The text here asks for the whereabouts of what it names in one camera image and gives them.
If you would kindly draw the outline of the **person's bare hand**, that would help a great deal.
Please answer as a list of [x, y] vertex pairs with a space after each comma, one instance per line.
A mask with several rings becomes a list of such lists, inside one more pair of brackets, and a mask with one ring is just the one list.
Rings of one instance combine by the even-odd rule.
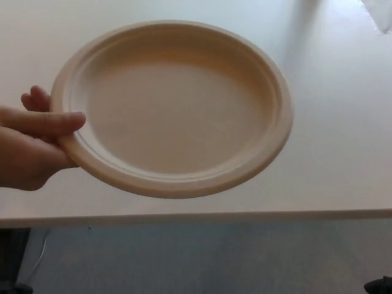
[[83, 113], [53, 113], [39, 86], [21, 95], [24, 110], [1, 107], [1, 187], [34, 191], [57, 172], [77, 165], [58, 145], [86, 122]]

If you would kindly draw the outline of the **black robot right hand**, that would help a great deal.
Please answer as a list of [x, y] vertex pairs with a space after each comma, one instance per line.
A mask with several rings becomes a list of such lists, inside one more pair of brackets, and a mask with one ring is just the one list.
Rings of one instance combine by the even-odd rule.
[[383, 276], [364, 284], [364, 289], [368, 294], [392, 294], [392, 277]]

